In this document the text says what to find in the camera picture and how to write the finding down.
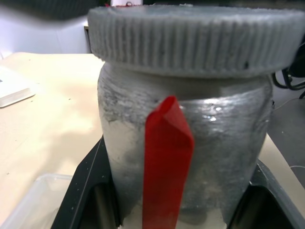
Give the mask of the grey ribbed jar lid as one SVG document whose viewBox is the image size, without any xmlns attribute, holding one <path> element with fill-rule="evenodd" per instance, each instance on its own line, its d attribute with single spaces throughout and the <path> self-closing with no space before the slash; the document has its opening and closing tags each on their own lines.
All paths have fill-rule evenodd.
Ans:
<svg viewBox="0 0 305 229">
<path fill-rule="evenodd" d="M 168 76 L 248 78 L 294 60 L 305 12 L 212 6 L 98 7 L 91 51 L 107 63 Z"/>
</svg>

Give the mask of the dark blurred object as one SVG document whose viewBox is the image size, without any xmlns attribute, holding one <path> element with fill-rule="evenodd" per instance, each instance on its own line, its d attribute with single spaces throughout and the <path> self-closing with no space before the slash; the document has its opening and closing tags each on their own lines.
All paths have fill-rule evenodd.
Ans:
<svg viewBox="0 0 305 229">
<path fill-rule="evenodd" d="M 49 21 L 79 18 L 110 4 L 111 0 L 0 0 L 2 7 Z"/>
</svg>

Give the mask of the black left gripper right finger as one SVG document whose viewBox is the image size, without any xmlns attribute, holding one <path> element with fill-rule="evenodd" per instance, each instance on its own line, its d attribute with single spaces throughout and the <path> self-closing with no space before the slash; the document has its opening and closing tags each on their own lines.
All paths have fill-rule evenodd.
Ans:
<svg viewBox="0 0 305 229">
<path fill-rule="evenodd" d="M 224 229 L 305 229 L 305 217 L 261 160 Z"/>
</svg>

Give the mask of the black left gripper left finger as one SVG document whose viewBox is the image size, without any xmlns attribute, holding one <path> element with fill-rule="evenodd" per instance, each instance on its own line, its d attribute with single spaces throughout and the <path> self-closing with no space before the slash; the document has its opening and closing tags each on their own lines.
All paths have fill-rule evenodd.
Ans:
<svg viewBox="0 0 305 229">
<path fill-rule="evenodd" d="M 104 139 L 77 166 L 51 229 L 118 229 L 121 225 Z"/>
</svg>

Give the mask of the white flat tray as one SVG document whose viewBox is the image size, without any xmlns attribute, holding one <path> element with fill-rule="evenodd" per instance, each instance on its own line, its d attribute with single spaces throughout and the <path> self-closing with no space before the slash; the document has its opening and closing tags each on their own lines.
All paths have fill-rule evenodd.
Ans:
<svg viewBox="0 0 305 229">
<path fill-rule="evenodd" d="M 35 95 L 33 84 L 20 73 L 0 65 L 0 108 Z"/>
</svg>

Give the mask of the grey translucent plastic jar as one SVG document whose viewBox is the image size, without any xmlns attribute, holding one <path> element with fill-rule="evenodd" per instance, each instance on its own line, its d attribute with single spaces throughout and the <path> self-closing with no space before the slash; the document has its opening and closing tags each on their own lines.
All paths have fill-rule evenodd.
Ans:
<svg viewBox="0 0 305 229">
<path fill-rule="evenodd" d="M 195 141 L 176 229 L 226 229 L 265 139 L 270 78 L 167 77 L 103 65 L 99 113 L 122 229 L 142 229 L 145 119 L 169 95 Z"/>
</svg>

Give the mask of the clear plastic box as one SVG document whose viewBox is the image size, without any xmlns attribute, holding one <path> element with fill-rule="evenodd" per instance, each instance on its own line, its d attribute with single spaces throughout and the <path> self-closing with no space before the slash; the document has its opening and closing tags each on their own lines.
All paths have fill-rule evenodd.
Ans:
<svg viewBox="0 0 305 229">
<path fill-rule="evenodd" d="M 0 229 L 51 229 L 72 176 L 39 176 Z"/>
</svg>

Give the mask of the red tape strip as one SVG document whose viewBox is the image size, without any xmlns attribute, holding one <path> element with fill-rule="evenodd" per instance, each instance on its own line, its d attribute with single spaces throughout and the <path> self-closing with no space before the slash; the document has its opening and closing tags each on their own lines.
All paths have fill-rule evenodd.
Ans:
<svg viewBox="0 0 305 229">
<path fill-rule="evenodd" d="M 142 229 L 175 229 L 194 138 L 175 96 L 145 123 Z"/>
</svg>

